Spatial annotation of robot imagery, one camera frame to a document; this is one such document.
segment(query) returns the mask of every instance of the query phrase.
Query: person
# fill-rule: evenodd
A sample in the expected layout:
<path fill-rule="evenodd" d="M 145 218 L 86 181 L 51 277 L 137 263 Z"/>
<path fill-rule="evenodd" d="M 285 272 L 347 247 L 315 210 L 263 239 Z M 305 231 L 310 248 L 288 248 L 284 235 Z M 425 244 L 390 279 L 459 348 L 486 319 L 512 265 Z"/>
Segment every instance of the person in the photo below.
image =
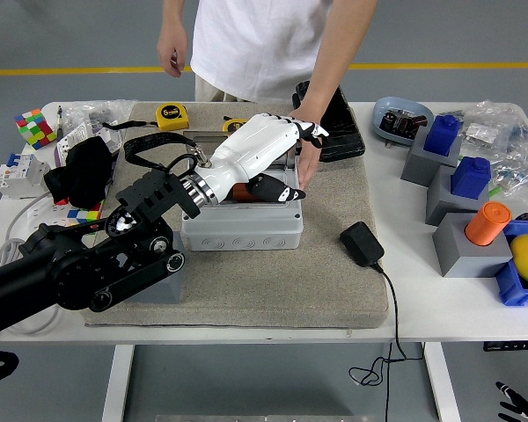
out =
<path fill-rule="evenodd" d="M 200 0 L 190 62 L 196 101 L 288 103 L 309 88 L 290 116 L 320 124 L 370 27 L 377 0 Z M 180 77 L 188 36 L 184 0 L 164 0 L 160 63 Z M 320 149 L 302 142 L 299 186 L 319 168 Z"/>

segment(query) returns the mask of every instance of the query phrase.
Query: gray plastic box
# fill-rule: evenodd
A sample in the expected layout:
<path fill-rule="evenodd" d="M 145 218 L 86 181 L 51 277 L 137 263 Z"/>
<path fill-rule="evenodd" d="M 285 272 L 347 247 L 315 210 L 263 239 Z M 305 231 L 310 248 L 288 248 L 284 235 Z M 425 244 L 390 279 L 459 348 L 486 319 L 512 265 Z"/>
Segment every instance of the gray plastic box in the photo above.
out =
<path fill-rule="evenodd" d="M 401 173 L 401 179 L 426 187 L 430 185 L 441 165 L 447 165 L 452 168 L 458 166 L 459 150 L 461 148 L 461 141 L 456 138 L 451 145 L 448 156 L 425 151 L 424 143 L 429 131 L 428 127 L 421 126 L 418 128 Z"/>
<path fill-rule="evenodd" d="M 447 214 L 432 234 L 443 277 L 495 277 L 512 259 L 505 235 L 488 246 L 472 244 L 464 230 L 477 213 Z"/>
<path fill-rule="evenodd" d="M 477 200 L 451 193 L 451 175 L 456 169 L 441 165 L 426 192 L 426 220 L 431 226 L 437 226 L 448 213 L 477 212 L 489 200 L 485 189 Z"/>
<path fill-rule="evenodd" d="M 265 171 L 298 188 L 297 171 Z M 226 201 L 205 206 L 195 218 L 182 213 L 181 234 L 191 251 L 296 249 L 303 232 L 301 201 Z"/>

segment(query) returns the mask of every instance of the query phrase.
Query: yellow tape measure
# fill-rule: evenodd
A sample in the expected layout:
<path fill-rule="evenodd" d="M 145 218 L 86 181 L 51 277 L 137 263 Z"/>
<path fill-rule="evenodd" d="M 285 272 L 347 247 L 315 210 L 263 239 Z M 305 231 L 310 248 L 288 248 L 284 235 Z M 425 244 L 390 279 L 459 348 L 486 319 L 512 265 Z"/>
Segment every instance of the yellow tape measure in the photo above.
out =
<path fill-rule="evenodd" d="M 241 126 L 243 126 L 247 122 L 248 122 L 248 119 L 228 119 L 223 124 L 223 131 L 224 132 L 234 132 L 235 130 L 239 129 Z"/>
<path fill-rule="evenodd" d="M 164 103 L 157 109 L 158 128 L 167 132 L 169 130 L 187 129 L 186 107 L 180 103 Z"/>

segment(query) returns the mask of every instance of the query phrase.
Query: human arm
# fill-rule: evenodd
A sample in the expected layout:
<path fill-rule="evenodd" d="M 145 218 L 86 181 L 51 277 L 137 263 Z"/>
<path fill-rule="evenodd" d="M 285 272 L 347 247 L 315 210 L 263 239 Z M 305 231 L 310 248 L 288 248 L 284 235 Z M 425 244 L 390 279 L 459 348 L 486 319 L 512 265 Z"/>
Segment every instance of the human arm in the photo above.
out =
<path fill-rule="evenodd" d="M 336 88 L 370 27 L 377 0 L 334 0 L 326 20 L 315 68 L 296 119 L 320 123 Z M 320 150 L 303 142 L 299 157 L 299 186 L 305 189 L 319 167 Z"/>
<path fill-rule="evenodd" d="M 187 33 L 182 23 L 185 0 L 164 0 L 162 25 L 158 37 L 158 58 L 165 72 L 174 77 L 182 76 L 186 65 Z"/>

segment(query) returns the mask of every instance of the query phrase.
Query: yellow floor line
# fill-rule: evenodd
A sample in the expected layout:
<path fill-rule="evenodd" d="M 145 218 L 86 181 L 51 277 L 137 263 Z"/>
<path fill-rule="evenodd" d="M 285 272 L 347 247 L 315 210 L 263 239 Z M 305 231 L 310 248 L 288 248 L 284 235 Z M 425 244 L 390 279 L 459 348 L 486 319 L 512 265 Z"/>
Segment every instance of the yellow floor line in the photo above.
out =
<path fill-rule="evenodd" d="M 351 70 L 447 70 L 447 69 L 528 69 L 528 62 L 450 63 L 352 63 Z M 191 72 L 186 66 L 184 72 Z M 162 73 L 160 66 L 98 68 L 0 69 L 0 76 L 97 75 L 108 73 Z"/>

